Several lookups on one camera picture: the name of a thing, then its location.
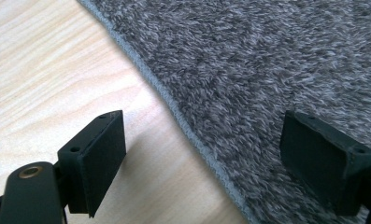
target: carpet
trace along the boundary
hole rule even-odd
[[[278,144],[292,109],[371,147],[371,0],[79,1],[250,223],[364,222],[364,210],[322,208],[286,171]]]

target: rug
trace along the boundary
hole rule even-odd
[[[279,156],[284,112],[371,147],[371,0],[79,0],[167,102],[249,223],[363,223]]]

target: light wood surface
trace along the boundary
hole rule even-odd
[[[56,162],[94,117],[118,109],[127,157],[96,217],[68,214],[69,223],[245,223],[89,12],[76,1],[0,0],[0,195],[12,171]]]

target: carpet edge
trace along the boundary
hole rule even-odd
[[[172,96],[165,89],[164,85],[158,80],[158,78],[152,73],[150,68],[143,62],[139,54],[121,37],[121,35],[113,30],[113,24],[105,18],[97,7],[90,0],[77,0],[85,8],[87,8],[92,15],[94,15],[108,30],[109,35],[115,40],[119,47],[126,53],[130,60],[136,65],[141,75],[149,82],[149,84],[161,95],[166,101],[171,113],[176,119],[179,127],[188,137],[193,146],[199,151],[203,159],[207,162],[208,167],[218,178],[221,184],[224,186],[226,193],[240,209],[243,216],[249,223],[260,223],[251,210],[247,207],[245,199],[235,189],[232,182],[229,180],[229,176],[223,171],[219,164],[214,161],[213,156],[208,153],[207,147],[201,142],[197,135],[192,131],[188,122],[183,118],[182,113],[179,111],[177,104],[175,103]]]

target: black object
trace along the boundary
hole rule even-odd
[[[94,217],[126,155],[123,115],[94,119],[58,151],[52,165],[14,171],[0,197],[0,223],[66,223],[64,208]]]
[[[280,153],[321,204],[338,216],[356,216],[364,204],[371,223],[371,148],[320,119],[287,111]]]

